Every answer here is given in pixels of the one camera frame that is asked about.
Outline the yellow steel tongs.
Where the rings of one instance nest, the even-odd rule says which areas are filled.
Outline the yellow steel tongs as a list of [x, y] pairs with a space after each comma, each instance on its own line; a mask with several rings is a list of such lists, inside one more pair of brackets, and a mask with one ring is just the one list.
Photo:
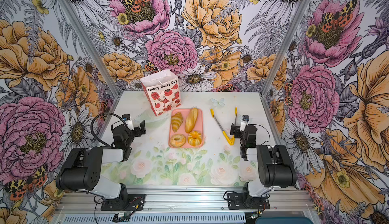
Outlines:
[[213, 109], [210, 109], [210, 113], [211, 113], [211, 116], [212, 118], [216, 121], [217, 125], [219, 126], [224, 138], [226, 139], [227, 143], [230, 145], [230, 146], [233, 146], [235, 141], [232, 140], [232, 138], [229, 137], [229, 135], [227, 134], [227, 132], [225, 131], [225, 129], [223, 128], [222, 124], [219, 122], [219, 120], [217, 119], [216, 115], [215, 115], [215, 112]]

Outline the white red paper gift bag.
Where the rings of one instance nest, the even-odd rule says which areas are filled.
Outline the white red paper gift bag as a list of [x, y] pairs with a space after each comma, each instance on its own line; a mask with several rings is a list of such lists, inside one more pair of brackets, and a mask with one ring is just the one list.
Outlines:
[[143, 77], [140, 82], [155, 116], [181, 105], [178, 76], [169, 69]]

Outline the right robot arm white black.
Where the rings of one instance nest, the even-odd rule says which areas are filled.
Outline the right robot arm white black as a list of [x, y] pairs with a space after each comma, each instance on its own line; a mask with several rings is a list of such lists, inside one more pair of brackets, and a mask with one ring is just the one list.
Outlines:
[[269, 146], [265, 140], [258, 144], [257, 126], [244, 128], [231, 125], [230, 134], [240, 140], [240, 154], [245, 161], [257, 163], [258, 178], [247, 181], [242, 192], [225, 192], [224, 199], [230, 210], [270, 208], [269, 195], [276, 187], [287, 188], [296, 184], [297, 174], [285, 146]]

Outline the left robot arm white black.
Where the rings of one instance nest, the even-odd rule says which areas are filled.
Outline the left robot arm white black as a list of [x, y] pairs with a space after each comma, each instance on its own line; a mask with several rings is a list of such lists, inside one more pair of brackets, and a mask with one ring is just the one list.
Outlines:
[[121, 124], [112, 126], [113, 143], [93, 148], [74, 148], [67, 156], [56, 186], [60, 190], [85, 192], [101, 197], [102, 211], [142, 210], [145, 194], [129, 194], [123, 183], [114, 182], [101, 174], [107, 163], [126, 162], [131, 154], [131, 145], [136, 137], [146, 134], [145, 121], [134, 127], [129, 114], [119, 117]]

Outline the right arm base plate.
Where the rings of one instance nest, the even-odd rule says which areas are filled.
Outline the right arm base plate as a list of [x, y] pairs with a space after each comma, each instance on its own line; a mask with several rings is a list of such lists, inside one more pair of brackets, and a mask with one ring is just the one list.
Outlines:
[[251, 197], [248, 194], [233, 191], [225, 192], [224, 200], [229, 210], [266, 210], [270, 209], [269, 200], [265, 197]]

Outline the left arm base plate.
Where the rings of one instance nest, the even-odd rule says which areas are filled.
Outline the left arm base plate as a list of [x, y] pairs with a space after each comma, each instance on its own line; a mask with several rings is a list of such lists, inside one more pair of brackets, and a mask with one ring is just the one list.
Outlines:
[[104, 200], [101, 211], [143, 210], [146, 194], [127, 194], [123, 198]]

